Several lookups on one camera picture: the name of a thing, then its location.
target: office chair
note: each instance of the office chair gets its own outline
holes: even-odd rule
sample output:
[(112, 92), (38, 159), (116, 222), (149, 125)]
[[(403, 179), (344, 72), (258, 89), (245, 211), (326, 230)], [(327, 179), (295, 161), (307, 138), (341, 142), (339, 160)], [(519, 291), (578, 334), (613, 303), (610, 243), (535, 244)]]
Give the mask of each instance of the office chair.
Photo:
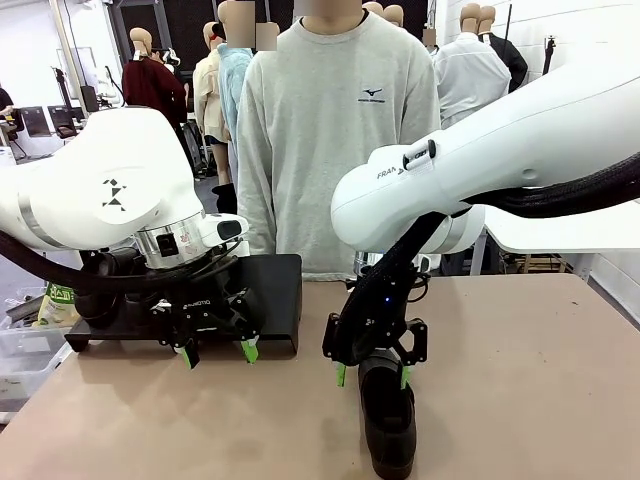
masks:
[(14, 108), (11, 116), (13, 117), (13, 123), (17, 128), (9, 132), (9, 135), (8, 135), (9, 141), (13, 142), (16, 145), (16, 147), (18, 147), (22, 152), (22, 157), (17, 158), (16, 160), (22, 160), (28, 156), (27, 152), (25, 152), (24, 149), (18, 143), (18, 132), (22, 132), (24, 130), (24, 121), (22, 120), (22, 112), (20, 111), (19, 108)]

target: black shorts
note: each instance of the black shorts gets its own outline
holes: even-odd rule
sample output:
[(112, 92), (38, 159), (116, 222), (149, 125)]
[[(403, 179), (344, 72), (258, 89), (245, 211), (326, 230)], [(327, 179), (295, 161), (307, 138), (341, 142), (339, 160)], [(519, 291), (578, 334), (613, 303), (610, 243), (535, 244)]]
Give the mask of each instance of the black shorts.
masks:
[(204, 139), (207, 141), (207, 145), (226, 145), (227, 142), (221, 142), (213, 135), (205, 135)]

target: dark red jacket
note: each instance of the dark red jacket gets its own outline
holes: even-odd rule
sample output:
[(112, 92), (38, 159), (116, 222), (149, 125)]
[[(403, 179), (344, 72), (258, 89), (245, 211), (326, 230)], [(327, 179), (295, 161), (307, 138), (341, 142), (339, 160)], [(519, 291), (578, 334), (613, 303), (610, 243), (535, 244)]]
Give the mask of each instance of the dark red jacket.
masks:
[(158, 110), (174, 128), (187, 121), (184, 87), (159, 62), (144, 58), (127, 63), (122, 75), (122, 90), (128, 105)]

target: plastic storage bin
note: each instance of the plastic storage bin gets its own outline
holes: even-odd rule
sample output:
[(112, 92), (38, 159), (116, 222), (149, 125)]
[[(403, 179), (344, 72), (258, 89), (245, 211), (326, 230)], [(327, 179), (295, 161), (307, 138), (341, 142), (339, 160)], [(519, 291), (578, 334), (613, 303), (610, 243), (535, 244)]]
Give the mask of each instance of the plastic storage bin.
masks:
[(71, 353), (69, 328), (0, 330), (0, 412), (17, 412)]

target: man in gray sweatshirt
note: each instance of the man in gray sweatshirt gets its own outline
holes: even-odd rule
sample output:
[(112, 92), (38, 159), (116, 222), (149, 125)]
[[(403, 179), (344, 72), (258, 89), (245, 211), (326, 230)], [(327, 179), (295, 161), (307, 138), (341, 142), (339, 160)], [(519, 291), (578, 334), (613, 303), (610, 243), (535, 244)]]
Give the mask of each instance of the man in gray sweatshirt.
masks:
[(420, 41), (366, 11), (303, 17), (276, 52), (256, 55), (245, 80), (238, 214), (249, 221), (251, 253), (297, 253), (306, 280), (353, 276), (355, 252), (331, 226), (336, 185), (376, 148), (439, 128)]

